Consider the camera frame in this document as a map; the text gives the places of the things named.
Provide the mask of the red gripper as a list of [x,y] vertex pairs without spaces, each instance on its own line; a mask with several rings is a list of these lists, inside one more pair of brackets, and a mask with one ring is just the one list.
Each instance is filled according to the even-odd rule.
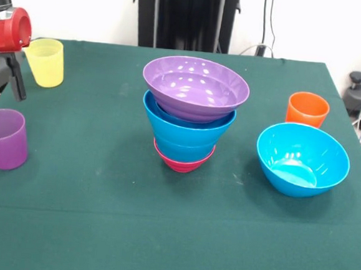
[[0,5],[0,54],[8,53],[5,58],[11,70],[10,83],[19,102],[27,95],[15,52],[29,46],[31,35],[31,20],[24,8]]

